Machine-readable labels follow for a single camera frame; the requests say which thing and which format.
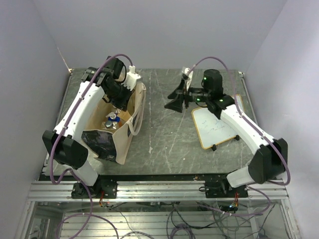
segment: gray marble tabletop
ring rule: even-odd
[[[195,70],[192,86],[200,87],[204,70]],[[74,69],[70,77],[60,119],[70,107],[78,92],[84,69]],[[147,88],[144,119],[140,133],[134,136],[124,165],[89,158],[92,167],[101,175],[128,174],[197,174],[225,173],[244,166],[252,153],[243,140],[229,140],[217,146],[216,151],[200,146],[191,111],[198,106],[190,104],[183,113],[164,109],[167,96],[180,83],[181,69],[140,69]],[[224,93],[232,95],[231,82],[223,76]],[[253,119],[247,92],[238,71],[231,71],[241,95],[246,114]],[[54,162],[54,175],[65,168]]]

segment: whiteboard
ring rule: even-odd
[[[239,107],[245,111],[240,95],[236,95],[236,98]],[[214,144],[218,145],[237,135],[235,130],[219,120],[207,108],[196,108],[191,114],[203,149],[211,148]]]

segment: white connector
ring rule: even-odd
[[[129,66],[129,72],[126,74],[125,82],[123,82],[122,85],[132,91],[137,81],[141,79],[141,76],[135,73],[135,66]]]

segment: wall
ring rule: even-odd
[[[0,7],[0,232],[13,238],[45,157],[68,70],[31,0]]]
[[[288,0],[246,72],[259,124],[289,144],[288,186],[303,238],[318,237],[319,3]]]
[[[70,68],[126,53],[140,68],[181,68],[214,55],[241,71],[286,1],[34,0]]]

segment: table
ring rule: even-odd
[[[62,103],[62,119],[78,92],[84,68],[73,69]],[[191,111],[198,106],[191,104],[183,113],[164,109],[170,100],[167,96],[178,86],[181,69],[139,69],[147,88],[144,119],[140,133],[134,136],[124,165],[111,161],[89,158],[100,175],[129,174],[195,174],[227,173],[244,166],[253,155],[243,140],[230,140],[217,146],[216,151],[200,146]],[[195,70],[192,86],[200,87],[204,70]],[[224,93],[233,95],[231,81],[223,76]],[[246,114],[253,119],[253,110],[242,75],[232,70],[237,93],[241,95]],[[60,175],[63,165],[54,162],[54,175]]]

